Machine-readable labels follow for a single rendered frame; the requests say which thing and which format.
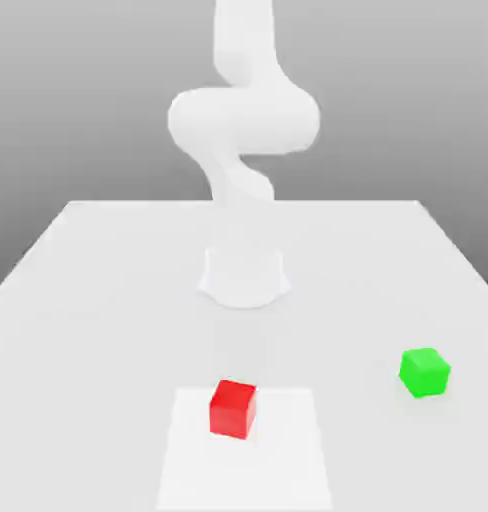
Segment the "small red cube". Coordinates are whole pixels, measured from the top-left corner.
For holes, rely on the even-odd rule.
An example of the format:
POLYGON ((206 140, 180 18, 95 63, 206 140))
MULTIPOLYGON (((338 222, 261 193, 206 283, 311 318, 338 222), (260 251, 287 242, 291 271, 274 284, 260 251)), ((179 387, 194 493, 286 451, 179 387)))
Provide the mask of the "small red cube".
POLYGON ((245 440, 256 416, 257 387, 221 380, 209 404, 210 432, 245 440))

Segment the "small green cube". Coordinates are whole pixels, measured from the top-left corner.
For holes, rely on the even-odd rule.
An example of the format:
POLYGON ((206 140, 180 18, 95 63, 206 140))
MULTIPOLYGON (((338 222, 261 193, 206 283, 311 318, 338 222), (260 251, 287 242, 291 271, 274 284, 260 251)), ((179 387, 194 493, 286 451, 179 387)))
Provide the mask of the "small green cube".
POLYGON ((450 364, 432 347, 402 353, 399 378, 415 398, 444 394, 450 372, 450 364))

